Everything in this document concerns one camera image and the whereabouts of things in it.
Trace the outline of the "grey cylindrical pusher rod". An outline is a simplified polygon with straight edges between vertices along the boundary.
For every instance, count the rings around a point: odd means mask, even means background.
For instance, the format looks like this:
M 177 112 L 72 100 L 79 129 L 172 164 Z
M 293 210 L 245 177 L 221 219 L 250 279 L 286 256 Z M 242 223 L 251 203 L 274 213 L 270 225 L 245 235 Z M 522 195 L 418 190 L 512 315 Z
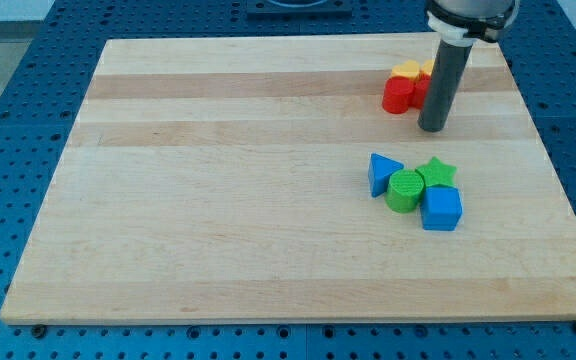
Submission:
M 418 126 L 422 130 L 439 132 L 444 129 L 472 46 L 456 46 L 440 41 L 430 84 L 418 117 Z

